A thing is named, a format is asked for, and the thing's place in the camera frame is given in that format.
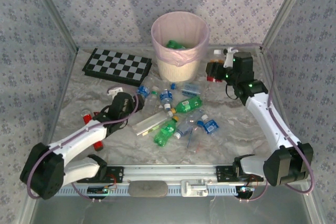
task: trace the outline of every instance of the green bottle in trash can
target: green bottle in trash can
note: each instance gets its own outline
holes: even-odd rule
[[[165,146],[168,139],[175,133],[178,120],[179,118],[177,116],[173,116],[170,121],[164,123],[160,132],[154,137],[154,143],[158,146]]]
[[[177,43],[175,40],[168,41],[166,47],[172,49],[186,49],[184,46],[182,46],[180,43]]]
[[[175,113],[187,113],[202,106],[202,100],[200,97],[192,97],[190,99],[180,102],[174,109],[171,109]]]

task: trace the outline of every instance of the white bottle cap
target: white bottle cap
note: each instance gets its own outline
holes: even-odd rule
[[[163,107],[164,107],[165,110],[170,110],[170,108],[171,108],[169,103],[166,103]]]
[[[223,50],[221,49],[215,49],[214,50],[214,55],[221,55],[223,53]]]
[[[205,120],[207,120],[209,117],[208,117],[208,115],[207,114],[205,114],[205,115],[202,115],[202,121],[205,121]]]
[[[177,139],[180,139],[181,138],[181,134],[179,132],[175,132],[174,133],[174,136],[177,138]]]

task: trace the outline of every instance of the gray pad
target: gray pad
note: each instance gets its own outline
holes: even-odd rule
[[[128,193],[132,197],[164,197],[168,193],[168,185],[159,180],[133,181],[130,183]]]

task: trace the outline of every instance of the red object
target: red object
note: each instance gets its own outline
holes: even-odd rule
[[[213,77],[211,77],[211,76],[207,76],[207,77],[206,77],[206,80],[207,80],[207,81],[210,81],[210,82],[223,82],[222,80],[217,80],[217,79],[215,79],[215,78],[213,78]]]
[[[88,124],[91,120],[92,120],[92,116],[90,114],[87,114],[85,116],[83,116],[83,120],[85,124]],[[102,149],[104,149],[104,145],[102,141],[98,141],[96,143],[93,144],[93,148],[95,148],[94,150],[96,152],[101,151]]]

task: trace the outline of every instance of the wallpaper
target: wallpaper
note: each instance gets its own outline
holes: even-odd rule
[[[161,15],[185,10],[211,29],[210,44],[262,42],[284,0],[53,0],[77,46],[150,44]]]
[[[14,223],[26,186],[20,173],[50,131],[70,65],[40,0],[0,0],[0,223]]]
[[[336,0],[297,0],[271,50],[294,133],[314,149],[316,190],[336,223]]]

